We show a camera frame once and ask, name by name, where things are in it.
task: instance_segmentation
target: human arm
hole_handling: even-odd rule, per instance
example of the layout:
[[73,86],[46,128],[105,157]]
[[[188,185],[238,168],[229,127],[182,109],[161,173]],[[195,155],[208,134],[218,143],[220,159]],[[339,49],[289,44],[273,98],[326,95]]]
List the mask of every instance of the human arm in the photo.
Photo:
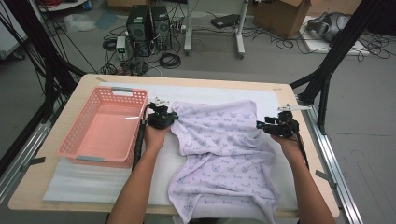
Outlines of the human arm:
[[271,137],[281,145],[282,151],[289,161],[294,177],[300,222],[302,224],[335,223],[329,207],[305,166],[304,157],[298,143],[284,137],[275,135],[271,135]]
[[165,130],[157,130],[151,126],[146,128],[146,151],[122,188],[108,218],[108,224],[143,223],[155,161],[168,131],[169,128]]

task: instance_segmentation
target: basket handle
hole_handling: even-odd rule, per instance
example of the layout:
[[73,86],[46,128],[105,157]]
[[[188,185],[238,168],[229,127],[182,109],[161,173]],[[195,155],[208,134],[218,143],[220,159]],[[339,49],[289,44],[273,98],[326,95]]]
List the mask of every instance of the basket handle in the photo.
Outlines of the basket handle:
[[116,95],[116,92],[119,92],[120,95],[134,95],[133,91],[131,88],[125,88],[125,87],[111,87],[111,90],[113,91],[113,94]]
[[78,155],[76,159],[79,161],[99,161],[99,162],[105,161],[105,158],[103,157],[92,157],[92,156],[81,156],[81,155]]

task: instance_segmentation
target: desktop computer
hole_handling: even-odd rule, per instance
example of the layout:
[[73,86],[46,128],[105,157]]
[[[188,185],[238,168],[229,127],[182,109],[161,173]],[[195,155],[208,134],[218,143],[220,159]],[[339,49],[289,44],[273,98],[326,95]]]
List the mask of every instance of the desktop computer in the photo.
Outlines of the desktop computer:
[[132,45],[134,56],[149,56],[149,44],[153,39],[152,23],[149,7],[134,5],[126,22],[126,28]]
[[154,26],[154,37],[157,49],[165,50],[172,48],[171,29],[168,12],[165,6],[151,8],[152,22]]

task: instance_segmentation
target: human hand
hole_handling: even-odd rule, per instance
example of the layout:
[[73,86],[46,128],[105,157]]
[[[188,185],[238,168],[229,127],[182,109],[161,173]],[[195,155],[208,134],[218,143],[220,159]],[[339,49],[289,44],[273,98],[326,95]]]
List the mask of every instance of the human hand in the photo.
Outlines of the human hand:
[[166,129],[159,130],[148,125],[145,132],[146,150],[159,151],[165,141],[165,134],[169,132],[170,129],[171,128],[168,127]]
[[297,137],[295,135],[291,138],[271,135],[271,138],[280,144],[283,154],[285,154],[285,157],[288,159],[289,163],[295,161],[304,162],[304,156],[300,151]]

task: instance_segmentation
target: tabletop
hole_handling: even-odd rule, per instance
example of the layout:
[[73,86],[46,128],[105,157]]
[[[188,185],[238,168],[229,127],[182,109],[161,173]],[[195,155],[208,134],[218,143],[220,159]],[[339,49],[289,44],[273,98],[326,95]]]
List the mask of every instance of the tabletop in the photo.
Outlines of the tabletop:
[[[43,146],[37,152],[36,157],[45,157],[43,163],[32,165],[18,185],[8,206],[14,210],[36,211],[85,211],[85,212],[110,212],[113,203],[60,203],[43,201],[44,194],[50,184],[54,171],[59,161],[57,148],[67,135],[73,121],[78,116],[92,89],[103,82],[117,82],[126,84],[146,84],[161,86],[181,87],[205,87],[232,90],[273,91],[280,105],[297,105],[295,95],[290,85],[275,83],[240,82],[223,80],[206,80],[191,78],[165,78],[165,77],[121,77],[107,75],[86,75],[78,83],[71,98],[66,104],[62,114],[57,119]],[[323,198],[330,207],[334,217],[339,216],[338,205],[332,194],[327,180],[315,175],[316,170],[324,172],[318,157],[317,149],[312,141],[311,133],[305,124],[303,114],[293,111],[293,116],[300,123],[300,135],[304,139],[304,148],[311,167],[313,176]],[[277,217],[297,217],[297,205],[295,208],[281,208],[276,210]],[[171,205],[149,204],[147,213],[175,215],[176,209]]]

